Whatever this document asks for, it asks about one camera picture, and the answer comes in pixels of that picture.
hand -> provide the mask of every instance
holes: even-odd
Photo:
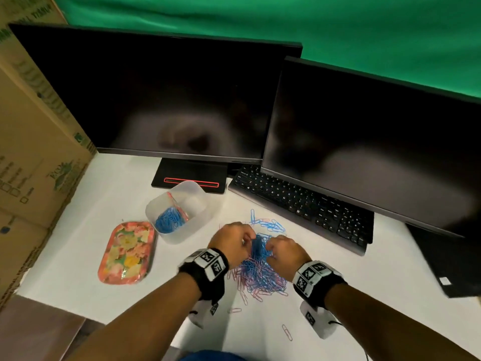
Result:
[[[220,250],[227,257],[229,268],[234,268],[250,256],[255,238],[256,232],[250,225],[235,222],[219,229],[207,247]]]
[[[305,249],[284,235],[269,239],[266,249],[272,251],[272,256],[267,258],[269,266],[289,282],[292,282],[299,267],[312,261]]]

translucent plastic bin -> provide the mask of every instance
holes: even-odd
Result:
[[[167,193],[150,201],[145,208],[145,214],[165,242],[177,244],[207,224],[212,219],[213,212],[207,194],[196,182],[184,181],[169,189],[169,192],[189,216],[189,220],[184,225],[178,227],[172,233],[160,233],[155,227],[155,221],[159,218],[159,215],[172,206],[172,201]]]

plastic container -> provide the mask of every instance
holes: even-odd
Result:
[[[213,217],[213,211],[209,206],[208,195],[194,181],[181,182],[168,192],[189,217],[185,224],[179,226],[172,233],[162,233],[155,227],[155,222],[159,216],[172,207],[172,200],[167,193],[150,201],[145,208],[145,214],[165,242],[177,244],[183,242],[207,224]]]
[[[134,284],[150,269],[155,230],[146,222],[125,222],[110,235],[100,262],[99,280],[111,285]]]

black cable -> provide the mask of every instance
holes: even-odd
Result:
[[[340,322],[336,322],[336,321],[329,321],[328,324],[338,324],[338,325],[341,325],[342,327],[344,327]],[[364,351],[364,354],[366,355],[366,360],[369,361],[368,353],[366,352],[365,349],[363,349],[363,351]]]

monitor screen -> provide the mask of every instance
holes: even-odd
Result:
[[[282,62],[302,52],[299,43],[11,28],[99,151],[159,157],[260,162]]]
[[[479,225],[479,100],[287,58],[262,171],[437,231]]]

